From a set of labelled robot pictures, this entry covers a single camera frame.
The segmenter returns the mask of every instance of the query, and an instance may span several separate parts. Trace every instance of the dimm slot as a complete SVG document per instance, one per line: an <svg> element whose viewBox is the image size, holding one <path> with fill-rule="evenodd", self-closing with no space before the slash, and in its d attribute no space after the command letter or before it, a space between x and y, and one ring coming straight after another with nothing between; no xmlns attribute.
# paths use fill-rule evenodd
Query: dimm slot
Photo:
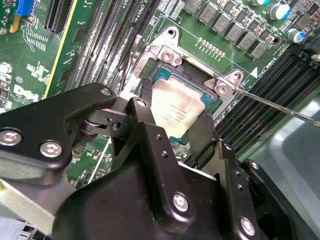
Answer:
<svg viewBox="0 0 320 240"><path fill-rule="evenodd" d="M251 93L260 96L271 83L273 83L282 73L285 71L295 60L295 57L287 54L283 57L284 59L279 60L278 66L281 66L278 70L273 71L273 68L271 68L263 77L263 79L260 79L257 81L257 83L253 86L253 88L250 90ZM217 131L219 135L224 135L229 128L233 126L233 121L240 118L244 113L247 112L250 105L254 101L249 97L243 97L237 105L234 107L234 109L227 115L227 117L218 125Z"/></svg>
<svg viewBox="0 0 320 240"><path fill-rule="evenodd" d="M106 54L104 55L104 60L106 60L106 65L105 65L105 68L107 70L109 70L109 67L110 65L112 64L112 61L118 51L118 49L120 48L120 46L122 45L123 41L125 40L126 36L128 35L128 30L129 30L129 27L130 25L132 25L133 23L133 20L134 20L134 17L135 15L137 14L137 11L139 10L139 7L141 5L143 0L138 0L138 1L135 1L133 6L131 7L131 10L130 12L128 13L128 15L126 16L126 20L125 22L123 23L123 25L121 26L121 31L119 31L119 34L117 36L114 36L114 39L113 39L113 42L115 42L115 45L112 46L111 48L111 45L110 48L108 50L111 49L111 51L108 51L106 52ZM104 67L104 65L100 65L98 68L97 68L97 72L99 73L97 75L97 78L98 76L100 75L100 72L102 70L102 68ZM98 79L97 80L99 83L103 83L103 84L106 84L104 82L104 79Z"/></svg>
<svg viewBox="0 0 320 240"><path fill-rule="evenodd" d="M132 0L126 1L125 8L118 22L116 22L116 19L117 19L116 16L119 14L119 11L121 9L123 2L122 1L118 2L117 5L113 7L111 11L111 15L109 16L107 23L105 25L105 28L103 29L102 34L99 38L99 42L97 43L97 46L94 49L94 52L93 52L94 59L90 60L90 61L93 61L93 64L90 64L90 68L87 69L82 85L86 85L96 81L96 78L98 77L101 69L101 62L97 62L96 60L98 57L99 59L102 59L102 60L106 59L106 55L109 54L109 51L116 40L116 36L118 35L125 18L127 18L127 14L131 8L132 2L133 2ZM106 45L106 39L107 37L110 37L110 36L111 36L111 39L108 41Z"/></svg>
<svg viewBox="0 0 320 240"><path fill-rule="evenodd" d="M89 30L84 41L81 43L73 73L67 82L67 86L65 88L66 91L80 86L81 79L85 71L85 67L82 66L86 66L88 64L90 55L94 50L98 36L101 32L101 28L103 28L106 22L113 3L114 0L100 0L96 4Z"/></svg>
<svg viewBox="0 0 320 240"><path fill-rule="evenodd" d="M275 87L270 86L272 88L272 91L267 93L266 95L262 95L263 98L269 99L271 101L274 101L274 97L277 96L277 94L289 83L292 81L292 79L304 68L303 64L300 64L297 68L293 67L290 68L288 73L285 76L285 81L279 81L279 82L274 82L276 83ZM256 104L257 106L248 112L246 114L245 119L243 121L245 122L250 122L253 118L256 116L261 115L260 113L263 112L259 109L259 107L263 106L263 104L258 104L257 101L252 101L252 103ZM233 126L233 130L229 131L228 134L225 136L225 140L229 139L231 136L238 134L243 128L245 127L244 124L238 123L236 126Z"/></svg>
<svg viewBox="0 0 320 240"><path fill-rule="evenodd" d="M313 75L314 75L314 72L311 72L311 71L303 74L301 77L299 77L299 79L302 79L301 81L296 81L291 87L287 87L287 89L284 90L286 94L280 94L280 98L277 101L274 101L274 100L273 101L279 105L284 105L288 101L288 99L290 99L292 96L297 94L297 91L294 91L294 89L301 88L306 82L309 81L311 77L313 77ZM257 124L265 122L266 119L270 119L269 116L276 111L278 110L275 110L274 108L269 106L264 106L262 103L259 103L256 108L250 111L250 112L256 112L255 115L258 116L259 118L254 122L250 122L246 119L243 122L246 123L245 124L246 126L250 126L250 129L254 129ZM233 135L232 144L234 145L234 148L237 148L237 146L239 145L239 142L243 142L247 140L248 136L250 136L248 131L249 130L247 127L247 128L244 128L244 131L242 132L238 131Z"/></svg>
<svg viewBox="0 0 320 240"><path fill-rule="evenodd" d="M124 64L124 59L127 59L125 56L127 56L127 54L129 53L130 48L136 38L136 35L138 33L142 33L142 31L144 31L145 25L148 26L151 18L149 19L149 17L147 17L147 19L146 19L146 16L149 16L149 14L152 14L151 15L151 17L152 17L154 15L155 11L157 10L159 3L160 3L160 1L158 1L158 0L148 1L147 3L145 3L145 7L144 7L143 11L140 12L140 16L135 18L135 19L137 19L137 21L130 24L130 29L125 29L125 31L127 31L127 34L125 34L125 31L123 31L123 36L118 37L118 39L123 39L123 40L122 40L122 42L119 41L120 44L118 44L117 46L114 47L114 49L112 49L113 52L108 57L107 63L103 67L102 74L100 75L100 78L98 79L99 83L106 82L107 74L109 73L111 64L114 62L115 56L120 55L121 56L120 59L122 59L122 61L119 61L117 63L117 65L114 68L116 70L114 70L112 72L111 77L108 78L109 81L107 83L108 86L112 86L114 88L116 88L118 86L118 84L120 82L120 78L115 78L117 70L119 69L119 66Z"/></svg>
<svg viewBox="0 0 320 240"><path fill-rule="evenodd" d="M288 107L294 108L295 106L297 106L303 99L305 99L318 86L319 86L319 79L317 79L311 85L309 85L298 97L295 97L292 100L292 104L288 105ZM267 126L265 126L258 133L255 133L256 137L252 137L251 140L249 140L247 143L245 143L244 145L240 145L238 147L237 156L241 156L246 151L248 151L249 148L257 141L257 137L259 138L260 136L263 136L265 133L269 132L270 129L272 129L273 126L275 126L279 122L279 120L284 118L285 116L286 116L285 113L278 111L278 115L274 116L273 119L270 121L270 123Z"/></svg>

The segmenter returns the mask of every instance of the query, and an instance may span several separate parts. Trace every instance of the black chip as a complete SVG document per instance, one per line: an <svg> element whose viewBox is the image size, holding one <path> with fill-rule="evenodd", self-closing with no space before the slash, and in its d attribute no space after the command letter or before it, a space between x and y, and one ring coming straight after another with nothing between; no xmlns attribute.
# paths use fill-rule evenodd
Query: black chip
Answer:
<svg viewBox="0 0 320 240"><path fill-rule="evenodd" d="M85 30L86 30L86 27L85 26L82 26L82 27L79 27L76 31L75 31L75 35L74 35L74 38L73 38L73 41L72 43L76 43L78 41L80 41L84 35L85 35Z"/></svg>
<svg viewBox="0 0 320 240"><path fill-rule="evenodd" d="M319 6L316 3L314 3L311 5L307 13L310 15L313 15L318 9L319 9Z"/></svg>
<svg viewBox="0 0 320 240"><path fill-rule="evenodd" d="M245 10L241 10L235 20L242 23L246 16L248 16L248 13Z"/></svg>
<svg viewBox="0 0 320 240"><path fill-rule="evenodd" d="M236 4L233 1L227 1L223 10L228 14Z"/></svg>
<svg viewBox="0 0 320 240"><path fill-rule="evenodd" d="M92 154L93 154L94 156L98 156L98 155L99 155L99 151L98 151L98 150L93 150Z"/></svg>
<svg viewBox="0 0 320 240"><path fill-rule="evenodd" d="M69 75L70 75L70 71L71 71L71 68L68 67L67 69L65 69L61 75L60 75L60 80L59 80L59 84L62 84L65 80L67 80L69 78Z"/></svg>
<svg viewBox="0 0 320 240"><path fill-rule="evenodd" d="M250 23L250 25L248 26L248 30L254 32L255 29L260 25L260 22L253 19L252 22Z"/></svg>
<svg viewBox="0 0 320 240"><path fill-rule="evenodd" d="M9 91L1 88L1 90L0 90L0 96L7 99L7 98L9 97Z"/></svg>
<svg viewBox="0 0 320 240"><path fill-rule="evenodd" d="M270 34L271 34L271 31L270 31L268 28L266 28L266 29L261 33L260 39L264 41L264 40L266 40L266 38L267 38Z"/></svg>

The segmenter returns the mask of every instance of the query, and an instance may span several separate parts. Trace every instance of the ram slot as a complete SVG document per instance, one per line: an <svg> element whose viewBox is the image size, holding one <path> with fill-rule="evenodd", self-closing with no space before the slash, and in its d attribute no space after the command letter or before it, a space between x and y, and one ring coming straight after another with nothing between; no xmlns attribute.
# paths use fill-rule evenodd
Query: ram slot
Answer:
<svg viewBox="0 0 320 240"><path fill-rule="evenodd" d="M123 22L127 18L127 13L131 9L133 0L125 1L125 4L117 4L112 9L112 14L107 20L107 24L102 31L99 42L94 49L93 56L90 59L90 63L86 69L82 85L95 82L98 78L101 65L105 62L111 47L115 43L116 37L120 32Z"/></svg>
<svg viewBox="0 0 320 240"><path fill-rule="evenodd" d="M65 88L66 91L77 88L81 85L81 80L83 79L86 69L85 66L87 66L90 60L90 56L97 44L97 40L101 34L101 29L106 23L106 19L110 14L113 3L113 0L100 0L97 2L89 30L84 41L81 43L73 73L67 82L67 86Z"/></svg>

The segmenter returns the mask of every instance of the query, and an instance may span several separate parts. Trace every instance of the electronic component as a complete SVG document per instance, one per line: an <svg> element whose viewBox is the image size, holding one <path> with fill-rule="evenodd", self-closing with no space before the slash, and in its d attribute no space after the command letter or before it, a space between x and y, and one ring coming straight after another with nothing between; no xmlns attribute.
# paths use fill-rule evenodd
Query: electronic component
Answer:
<svg viewBox="0 0 320 240"><path fill-rule="evenodd" d="M32 8L34 6L34 0L18 0L18 7L15 13L19 16L29 16L32 13Z"/></svg>
<svg viewBox="0 0 320 240"><path fill-rule="evenodd" d="M246 51L254 43L256 37L251 32L247 32L243 37L240 37L240 39L237 46Z"/></svg>
<svg viewBox="0 0 320 240"><path fill-rule="evenodd" d="M236 17L239 15L239 13L240 13L240 10L235 8L235 9L233 10L233 17L236 18Z"/></svg>
<svg viewBox="0 0 320 240"><path fill-rule="evenodd" d="M223 14L220 15L220 17L215 22L215 24L213 25L212 28L216 32L222 34L225 31L225 29L227 28L227 26L229 25L230 22L231 22L231 18L223 13Z"/></svg>
<svg viewBox="0 0 320 240"><path fill-rule="evenodd" d="M250 25L248 26L248 30L251 32L254 32L255 29L260 25L260 22L256 19L253 19Z"/></svg>
<svg viewBox="0 0 320 240"><path fill-rule="evenodd" d="M15 33L18 28L19 28L19 21L20 21L20 16L18 14L15 14L14 15L14 18L13 18L13 23L12 25L10 26L10 29L9 29L9 32L10 33Z"/></svg>
<svg viewBox="0 0 320 240"><path fill-rule="evenodd" d="M237 20L239 23L242 23L247 16L248 13L245 10L241 10L235 20Z"/></svg>
<svg viewBox="0 0 320 240"><path fill-rule="evenodd" d="M252 20L250 19L250 18L247 18L246 20L245 20L245 25L247 26L247 27L249 27L249 25L252 23Z"/></svg>
<svg viewBox="0 0 320 240"><path fill-rule="evenodd" d="M268 49L268 46L265 43L259 41L259 43L250 52L250 56L255 59L259 59L267 49Z"/></svg>
<svg viewBox="0 0 320 240"><path fill-rule="evenodd" d="M198 10L200 4L202 3L202 0L189 0L184 9L191 13L192 15L194 15L196 13L196 11Z"/></svg>
<svg viewBox="0 0 320 240"><path fill-rule="evenodd" d="M152 114L169 137L181 138L212 100L212 95L166 67L153 80Z"/></svg>
<svg viewBox="0 0 320 240"><path fill-rule="evenodd" d="M284 20L291 12L288 4L276 3L270 7L269 17L274 20Z"/></svg>
<svg viewBox="0 0 320 240"><path fill-rule="evenodd" d="M307 14L302 14L299 16L298 20L295 22L295 27L297 29L303 30L311 24L310 17Z"/></svg>
<svg viewBox="0 0 320 240"><path fill-rule="evenodd" d="M258 27L256 30L256 33L260 36L264 32L264 29L262 27Z"/></svg>
<svg viewBox="0 0 320 240"><path fill-rule="evenodd" d="M85 35L86 27L82 26L76 29L72 43L80 41Z"/></svg>
<svg viewBox="0 0 320 240"><path fill-rule="evenodd" d="M72 0L50 0L44 28L55 34L64 30Z"/></svg>
<svg viewBox="0 0 320 240"><path fill-rule="evenodd" d="M319 19L320 19L320 12L316 12L311 16L311 20L313 20L314 22L317 22Z"/></svg>
<svg viewBox="0 0 320 240"><path fill-rule="evenodd" d="M9 97L9 91L3 88L0 88L0 97L8 98Z"/></svg>
<svg viewBox="0 0 320 240"><path fill-rule="evenodd" d="M70 75L70 72L71 72L71 68L70 67L68 67L65 70L63 70L63 72L60 75L59 84L62 84L65 80L68 79L68 77Z"/></svg>
<svg viewBox="0 0 320 240"><path fill-rule="evenodd" d="M244 28L240 24L234 22L233 26L230 28L225 38L235 43L242 34L243 30Z"/></svg>
<svg viewBox="0 0 320 240"><path fill-rule="evenodd" d="M265 41L267 39L267 37L269 37L269 35L271 34L271 31L266 28L261 34L260 34L260 39Z"/></svg>
<svg viewBox="0 0 320 240"><path fill-rule="evenodd" d="M223 9L227 3L227 0L220 0L220 7Z"/></svg>
<svg viewBox="0 0 320 240"><path fill-rule="evenodd" d="M199 15L198 18L204 24L208 24L211 21L211 19L216 15L217 11L218 11L218 8L209 2L205 6L204 10L202 11L202 13Z"/></svg>
<svg viewBox="0 0 320 240"><path fill-rule="evenodd" d="M270 0L251 0L251 3L255 6L267 5Z"/></svg>
<svg viewBox="0 0 320 240"><path fill-rule="evenodd" d="M286 37L295 44L300 44L306 39L306 34L302 31L292 28L287 32Z"/></svg>
<svg viewBox="0 0 320 240"><path fill-rule="evenodd" d="M315 14L316 11L318 11L318 9L319 9L319 5L316 4L316 3L313 3L313 4L311 5L311 7L309 8L309 10L306 11L306 12L307 12L308 14L310 14L310 15L313 15L313 14Z"/></svg>
<svg viewBox="0 0 320 240"><path fill-rule="evenodd" d="M225 11L228 14L234 8L235 5L236 5L235 2L229 0L226 2L225 6L223 8L223 11Z"/></svg>

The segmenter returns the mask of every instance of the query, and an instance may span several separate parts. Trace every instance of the metal bracket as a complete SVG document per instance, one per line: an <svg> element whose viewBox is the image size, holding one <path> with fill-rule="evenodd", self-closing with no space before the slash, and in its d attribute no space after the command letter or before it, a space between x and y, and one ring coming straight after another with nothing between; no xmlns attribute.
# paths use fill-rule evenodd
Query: metal bracket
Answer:
<svg viewBox="0 0 320 240"><path fill-rule="evenodd" d="M176 26L169 26L163 30L149 45L147 45L142 57L139 59L134 71L133 76L138 78L142 70L144 69L148 59L161 60L174 67L182 64L182 59L201 69L208 75L217 79L220 88L222 88L224 79L228 77L228 81L234 82L237 86L240 85L243 79L243 73L240 70L235 70L229 73L227 76L222 76L220 73L214 71L212 68L193 57L190 53L185 51L179 46L179 30ZM225 88L225 92L230 92L231 89Z"/></svg>

